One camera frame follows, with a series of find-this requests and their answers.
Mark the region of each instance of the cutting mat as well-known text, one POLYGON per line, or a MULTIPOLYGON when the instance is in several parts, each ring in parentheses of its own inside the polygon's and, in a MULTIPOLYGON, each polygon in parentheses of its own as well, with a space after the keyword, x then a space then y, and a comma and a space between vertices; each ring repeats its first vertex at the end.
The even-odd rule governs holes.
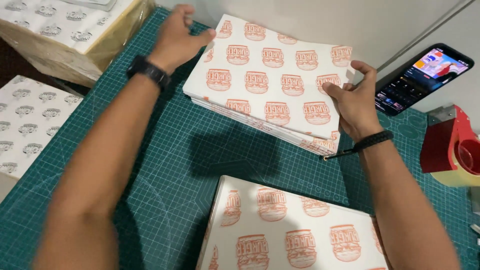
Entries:
MULTIPOLYGON (((125 70, 134 56, 150 51, 167 15, 156 9, 0 205, 0 269, 28 268, 63 167, 125 85, 125 70)), ((192 26, 194 34, 204 29, 192 26)), ((131 185, 115 213, 123 269, 194 269, 222 174, 373 213, 357 156, 319 161, 310 152, 192 104, 181 86, 197 60, 175 72, 170 91, 156 105, 131 185)), ((395 145, 434 204, 464 269, 478 269, 467 189, 445 187, 422 174, 418 165, 426 116, 407 110, 397 117, 379 117, 395 132, 395 145)), ((342 134, 340 148, 352 144, 342 134)))

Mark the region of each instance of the person's left hand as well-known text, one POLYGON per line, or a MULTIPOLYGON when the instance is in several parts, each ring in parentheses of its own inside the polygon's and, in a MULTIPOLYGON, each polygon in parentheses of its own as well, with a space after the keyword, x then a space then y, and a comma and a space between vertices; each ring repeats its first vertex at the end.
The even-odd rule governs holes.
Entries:
POLYGON ((189 15, 194 12, 195 8, 191 5, 176 5, 160 27, 158 40, 148 60, 169 74, 192 59, 216 35, 211 28, 198 36, 190 35, 188 27, 193 21, 189 15))

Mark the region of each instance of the black watch strap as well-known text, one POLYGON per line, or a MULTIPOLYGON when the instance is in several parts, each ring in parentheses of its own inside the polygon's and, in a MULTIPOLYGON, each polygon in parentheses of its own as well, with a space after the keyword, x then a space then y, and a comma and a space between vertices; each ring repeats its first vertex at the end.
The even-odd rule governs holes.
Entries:
POLYGON ((137 55, 127 69, 127 77, 131 79, 135 74, 140 73, 154 81, 160 90, 165 90, 170 82, 170 76, 167 72, 159 69, 143 55, 137 55))
POLYGON ((339 154, 324 157, 324 160, 331 160, 331 159, 339 158, 342 156, 353 155, 355 153, 358 153, 364 150, 367 147, 374 146, 376 144, 379 144, 387 140, 391 140, 393 139, 393 137, 394 137, 393 132, 389 130, 384 130, 382 132, 375 133, 363 138, 361 141, 357 142, 352 149, 343 150, 343 151, 340 151, 339 154))

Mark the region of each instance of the hand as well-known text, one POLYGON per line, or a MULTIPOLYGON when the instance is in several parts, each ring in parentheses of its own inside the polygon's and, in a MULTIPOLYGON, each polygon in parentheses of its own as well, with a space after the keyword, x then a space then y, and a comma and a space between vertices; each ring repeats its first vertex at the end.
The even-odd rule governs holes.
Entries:
POLYGON ((322 85, 325 92, 338 102, 340 125, 355 143, 383 130, 375 109, 377 71, 361 61, 352 61, 352 68, 364 77, 358 86, 344 84, 344 89, 332 83, 322 85))
POLYGON ((189 15, 194 12, 195 8, 191 5, 176 5, 160 27, 158 41, 148 60, 168 74, 192 59, 216 35, 211 28, 198 36, 190 35, 188 27, 193 21, 189 15))

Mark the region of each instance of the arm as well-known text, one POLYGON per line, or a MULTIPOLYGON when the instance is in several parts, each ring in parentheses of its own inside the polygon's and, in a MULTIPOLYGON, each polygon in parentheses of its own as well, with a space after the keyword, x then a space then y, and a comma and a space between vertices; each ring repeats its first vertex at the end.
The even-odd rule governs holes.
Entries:
MULTIPOLYGON (((360 61, 351 66, 364 74, 358 87, 345 90, 326 83, 338 101, 340 123, 355 142, 383 130, 375 110, 376 71, 360 61)), ((392 141, 360 153, 373 198, 383 245, 395 270, 459 270, 456 252, 442 223, 392 141)))
MULTIPOLYGON (((172 73, 215 36, 189 35, 190 5, 178 5, 160 29, 151 63, 172 73)), ((52 195, 34 269, 115 269, 112 216, 127 185, 152 109, 155 83, 135 75, 79 144, 52 195)))

